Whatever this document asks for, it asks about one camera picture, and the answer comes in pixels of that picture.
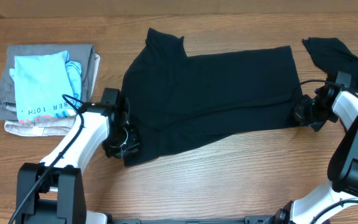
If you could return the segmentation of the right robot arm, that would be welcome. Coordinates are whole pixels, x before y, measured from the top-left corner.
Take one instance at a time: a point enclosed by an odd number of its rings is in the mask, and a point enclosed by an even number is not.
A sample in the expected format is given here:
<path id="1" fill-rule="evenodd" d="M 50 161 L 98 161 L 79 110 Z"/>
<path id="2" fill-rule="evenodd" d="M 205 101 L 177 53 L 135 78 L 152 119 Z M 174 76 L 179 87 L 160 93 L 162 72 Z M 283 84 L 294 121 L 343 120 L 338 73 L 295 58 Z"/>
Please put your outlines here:
<path id="1" fill-rule="evenodd" d="M 314 98 L 302 97 L 293 115 L 314 131 L 326 121 L 341 121 L 346 134 L 329 162 L 328 178 L 307 196 L 278 209 L 266 223 L 328 223 L 335 214 L 358 205 L 358 92 L 351 89 L 348 73 L 337 72 L 323 83 Z"/>

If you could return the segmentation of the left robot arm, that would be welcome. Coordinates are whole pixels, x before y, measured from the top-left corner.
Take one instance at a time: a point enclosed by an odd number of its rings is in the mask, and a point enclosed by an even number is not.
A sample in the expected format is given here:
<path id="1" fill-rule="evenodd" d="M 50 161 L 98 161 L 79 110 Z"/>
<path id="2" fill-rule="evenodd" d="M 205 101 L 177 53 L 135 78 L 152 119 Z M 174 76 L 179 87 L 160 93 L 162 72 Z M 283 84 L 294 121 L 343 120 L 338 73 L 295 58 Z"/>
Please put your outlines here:
<path id="1" fill-rule="evenodd" d="M 26 162 L 19 169 L 10 223 L 112 223 L 110 214 L 87 209 L 82 175 L 98 147 L 108 158 L 139 153 L 130 112 L 128 98 L 114 88 L 105 88 L 99 103 L 74 107 L 75 123 L 60 144 L 40 162 Z"/>

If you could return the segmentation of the black t-shirt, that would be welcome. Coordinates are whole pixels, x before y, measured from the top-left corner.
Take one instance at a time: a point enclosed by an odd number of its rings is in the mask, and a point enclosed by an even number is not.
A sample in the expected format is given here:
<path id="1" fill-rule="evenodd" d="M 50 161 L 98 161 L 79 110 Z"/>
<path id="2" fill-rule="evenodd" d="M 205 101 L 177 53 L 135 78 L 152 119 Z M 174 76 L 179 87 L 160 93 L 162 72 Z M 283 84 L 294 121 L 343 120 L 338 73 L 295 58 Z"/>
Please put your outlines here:
<path id="1" fill-rule="evenodd" d="M 302 96 L 289 46 L 189 57 L 182 38 L 155 29 L 125 73 L 122 93 L 141 141 L 125 166 L 237 133 L 295 127 Z"/>

